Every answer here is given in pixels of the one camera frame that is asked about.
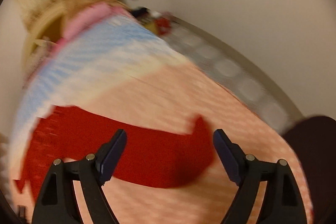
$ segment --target mattress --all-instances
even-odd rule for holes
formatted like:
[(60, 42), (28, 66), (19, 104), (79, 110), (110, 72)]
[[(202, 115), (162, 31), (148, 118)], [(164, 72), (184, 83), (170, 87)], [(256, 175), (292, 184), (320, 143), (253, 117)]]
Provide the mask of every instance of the mattress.
[[(53, 160), (94, 153), (118, 127), (136, 140), (103, 186), (120, 223), (220, 223), (238, 188), (211, 146), (218, 128), (260, 160), (287, 160), (312, 223), (305, 176), (281, 136), (125, 15), (110, 16), (81, 32), (29, 84), (9, 144), (14, 204), (27, 206), (31, 219)], [(139, 163), (138, 155), (143, 159)], [(180, 157), (185, 159), (182, 166)], [(132, 169), (126, 172), (128, 165)], [(158, 171), (152, 168), (149, 175), (144, 169), (151, 165)], [(191, 171), (180, 179), (177, 173), (183, 169)], [(80, 188), (75, 182), (83, 221), (92, 223)], [(256, 222), (264, 191), (262, 183), (248, 223)]]

